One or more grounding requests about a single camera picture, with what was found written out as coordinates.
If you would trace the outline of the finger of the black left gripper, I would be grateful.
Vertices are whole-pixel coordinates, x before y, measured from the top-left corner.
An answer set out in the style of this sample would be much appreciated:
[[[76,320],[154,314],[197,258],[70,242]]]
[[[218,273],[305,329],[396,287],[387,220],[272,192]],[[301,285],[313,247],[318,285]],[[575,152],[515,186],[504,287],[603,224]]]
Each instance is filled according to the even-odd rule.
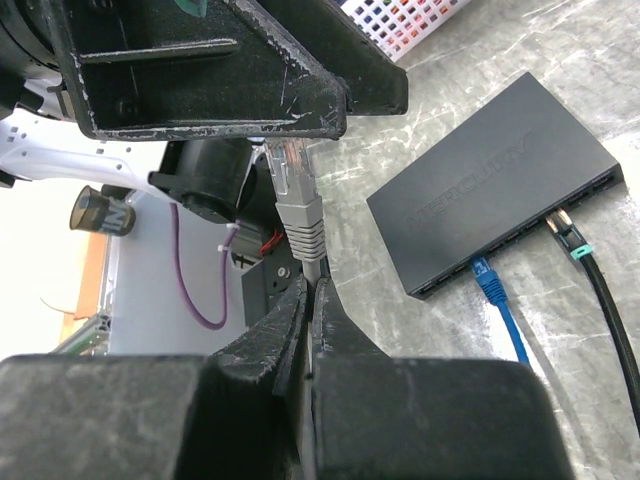
[[[90,138],[345,133],[342,84],[255,1],[51,1],[47,24]]]
[[[336,2],[259,0],[258,4],[345,85],[349,115],[407,112],[406,72],[384,55]]]

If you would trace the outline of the dark grey network switch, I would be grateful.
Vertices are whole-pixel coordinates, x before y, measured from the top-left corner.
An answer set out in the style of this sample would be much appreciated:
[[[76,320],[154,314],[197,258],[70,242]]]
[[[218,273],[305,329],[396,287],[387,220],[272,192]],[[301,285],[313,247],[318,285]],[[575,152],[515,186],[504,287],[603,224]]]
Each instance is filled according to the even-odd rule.
[[[622,183],[620,163],[525,73],[367,200],[405,293],[423,300]]]

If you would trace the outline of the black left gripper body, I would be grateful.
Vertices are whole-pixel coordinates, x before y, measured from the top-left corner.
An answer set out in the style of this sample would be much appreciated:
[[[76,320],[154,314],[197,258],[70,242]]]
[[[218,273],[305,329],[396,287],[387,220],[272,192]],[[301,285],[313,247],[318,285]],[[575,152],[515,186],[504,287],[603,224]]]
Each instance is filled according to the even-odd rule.
[[[64,80],[50,73],[46,20],[38,1],[1,4],[1,185],[46,179],[87,180],[99,193],[81,194],[73,229],[95,231],[106,215],[86,214],[145,192],[213,223],[241,222],[277,237],[284,230],[257,139],[151,143],[136,161],[128,143],[79,139]]]

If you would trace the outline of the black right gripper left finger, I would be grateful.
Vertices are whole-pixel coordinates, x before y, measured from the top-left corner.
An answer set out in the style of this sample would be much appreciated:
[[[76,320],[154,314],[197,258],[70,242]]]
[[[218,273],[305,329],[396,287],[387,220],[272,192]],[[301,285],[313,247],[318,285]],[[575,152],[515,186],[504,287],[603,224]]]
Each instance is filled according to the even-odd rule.
[[[5,479],[294,479],[308,285],[205,356],[1,364]]]

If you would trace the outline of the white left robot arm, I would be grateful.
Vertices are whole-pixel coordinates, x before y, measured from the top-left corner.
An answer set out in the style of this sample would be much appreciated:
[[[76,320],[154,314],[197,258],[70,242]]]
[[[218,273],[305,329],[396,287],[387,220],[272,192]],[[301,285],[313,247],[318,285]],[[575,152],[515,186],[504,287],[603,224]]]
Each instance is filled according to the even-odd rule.
[[[5,1],[1,182],[77,178],[326,253],[304,152],[401,115],[406,73],[331,1]]]

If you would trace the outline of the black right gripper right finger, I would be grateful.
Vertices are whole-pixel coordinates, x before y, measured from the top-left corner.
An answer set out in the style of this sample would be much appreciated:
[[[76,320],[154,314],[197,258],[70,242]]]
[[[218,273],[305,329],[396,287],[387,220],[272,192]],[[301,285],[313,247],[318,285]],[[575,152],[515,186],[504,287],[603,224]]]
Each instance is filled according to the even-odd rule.
[[[394,358],[317,285],[312,412],[320,479],[571,479],[549,396],[523,364]]]

